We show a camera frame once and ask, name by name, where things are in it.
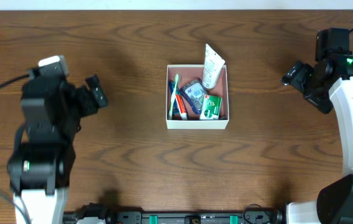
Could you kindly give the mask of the green soap bar box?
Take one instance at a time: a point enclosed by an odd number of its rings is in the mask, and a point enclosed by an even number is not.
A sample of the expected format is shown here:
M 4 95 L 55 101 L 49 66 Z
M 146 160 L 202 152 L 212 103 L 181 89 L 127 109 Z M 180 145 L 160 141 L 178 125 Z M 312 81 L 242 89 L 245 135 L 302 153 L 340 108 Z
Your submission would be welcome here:
M 218 120 L 221 111 L 222 98 L 205 95 L 202 104 L 200 120 Z

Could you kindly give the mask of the green red toothpaste tube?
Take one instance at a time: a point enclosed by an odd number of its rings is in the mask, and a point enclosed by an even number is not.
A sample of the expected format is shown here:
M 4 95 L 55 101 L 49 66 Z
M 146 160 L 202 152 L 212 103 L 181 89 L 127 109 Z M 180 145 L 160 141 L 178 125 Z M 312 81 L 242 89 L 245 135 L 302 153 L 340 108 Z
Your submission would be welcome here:
M 175 90 L 175 105 L 176 105 L 176 108 L 178 109 L 178 112 L 180 114 L 180 117 L 182 120 L 187 120 L 188 117 L 187 117 L 187 112 L 186 112 L 186 108 L 184 106 L 184 103 L 183 103 L 183 98 L 179 92 L 179 89 L 178 87 L 175 87 L 174 88 Z

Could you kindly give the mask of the white lotion tube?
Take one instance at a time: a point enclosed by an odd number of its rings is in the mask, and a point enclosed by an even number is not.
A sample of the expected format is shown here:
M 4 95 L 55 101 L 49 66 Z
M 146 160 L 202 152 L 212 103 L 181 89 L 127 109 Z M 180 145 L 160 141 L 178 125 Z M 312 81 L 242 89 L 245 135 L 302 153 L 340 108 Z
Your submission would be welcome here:
M 202 78 L 202 84 L 206 89 L 213 89 L 216 86 L 224 64 L 225 60 L 206 44 Z

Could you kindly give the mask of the black mounting rail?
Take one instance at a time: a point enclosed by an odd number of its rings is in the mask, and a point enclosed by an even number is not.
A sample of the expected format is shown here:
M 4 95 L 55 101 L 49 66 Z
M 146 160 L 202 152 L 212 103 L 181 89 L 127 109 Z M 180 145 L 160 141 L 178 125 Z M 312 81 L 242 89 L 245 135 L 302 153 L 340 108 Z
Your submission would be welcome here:
M 91 203 L 75 212 L 65 212 L 62 224 L 283 224 L 283 210 L 251 204 L 242 211 L 148 212 L 143 210 L 111 210 Z

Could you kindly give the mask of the green white toothbrush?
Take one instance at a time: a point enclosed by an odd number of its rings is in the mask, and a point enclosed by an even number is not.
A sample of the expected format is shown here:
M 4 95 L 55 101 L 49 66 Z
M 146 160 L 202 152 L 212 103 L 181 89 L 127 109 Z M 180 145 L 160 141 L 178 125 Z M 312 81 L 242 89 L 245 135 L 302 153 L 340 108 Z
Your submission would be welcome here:
M 173 119 L 173 110 L 174 110 L 174 105 L 177 102 L 177 88 L 178 88 L 178 83 L 181 80 L 180 74 L 176 74 L 174 77 L 174 85 L 173 85 L 173 91 L 170 97 L 170 109 L 168 112 L 168 119 L 172 120 Z

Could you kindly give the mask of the white open cardboard box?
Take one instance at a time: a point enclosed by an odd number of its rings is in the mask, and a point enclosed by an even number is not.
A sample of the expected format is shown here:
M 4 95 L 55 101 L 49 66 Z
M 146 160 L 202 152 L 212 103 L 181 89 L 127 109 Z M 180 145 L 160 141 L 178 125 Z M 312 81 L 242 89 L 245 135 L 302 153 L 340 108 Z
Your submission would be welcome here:
M 228 92 L 228 77 L 227 67 L 222 67 L 220 76 L 218 78 L 216 87 L 209 91 L 210 95 L 219 96 L 222 98 L 222 106 L 220 111 L 220 118 L 218 120 L 200 120 L 199 115 L 195 114 L 188 105 L 188 102 L 183 99 L 186 108 L 188 120 L 184 121 L 179 115 L 173 116 L 173 119 L 168 118 L 170 109 L 171 92 L 168 86 L 169 81 L 174 81 L 175 75 L 180 75 L 178 87 L 191 82 L 192 80 L 202 78 L 204 65 L 168 65 L 166 76 L 166 112 L 165 120 L 168 129 L 225 129 L 229 122 L 229 92 Z

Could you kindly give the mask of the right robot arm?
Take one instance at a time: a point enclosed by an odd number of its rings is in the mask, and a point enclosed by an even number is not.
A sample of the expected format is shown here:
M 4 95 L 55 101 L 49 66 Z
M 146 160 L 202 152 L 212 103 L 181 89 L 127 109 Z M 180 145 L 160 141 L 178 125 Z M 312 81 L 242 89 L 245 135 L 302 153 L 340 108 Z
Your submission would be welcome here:
M 285 223 L 353 223 L 353 53 L 351 30 L 329 28 L 316 36 L 316 65 L 301 61 L 281 82 L 302 93 L 324 114 L 334 110 L 342 144 L 342 177 L 323 188 L 316 200 L 286 206 Z

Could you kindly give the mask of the blue disposable razor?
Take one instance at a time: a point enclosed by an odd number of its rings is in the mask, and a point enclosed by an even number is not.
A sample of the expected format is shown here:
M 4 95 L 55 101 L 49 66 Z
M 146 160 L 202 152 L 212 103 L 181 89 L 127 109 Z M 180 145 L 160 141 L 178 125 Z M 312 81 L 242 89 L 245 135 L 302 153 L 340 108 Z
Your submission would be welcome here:
M 172 95 L 173 91 L 174 91 L 174 82 L 173 81 L 169 81 L 168 82 L 168 88 L 170 90 L 170 94 Z M 172 110 L 172 115 L 169 116 L 169 119 L 172 119 L 173 115 L 179 114 L 179 109 L 178 109 L 178 104 L 177 104 L 177 100 L 174 100 L 173 103 L 173 110 Z

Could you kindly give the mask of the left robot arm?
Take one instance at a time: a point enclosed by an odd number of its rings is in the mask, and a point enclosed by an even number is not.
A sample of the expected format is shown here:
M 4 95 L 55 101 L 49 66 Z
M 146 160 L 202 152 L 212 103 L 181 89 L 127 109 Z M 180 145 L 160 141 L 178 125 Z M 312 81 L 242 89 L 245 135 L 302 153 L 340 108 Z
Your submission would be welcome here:
M 61 223 L 81 119 L 108 105 L 97 75 L 76 87 L 60 66 L 29 70 L 22 86 L 25 122 L 7 162 L 17 223 Z

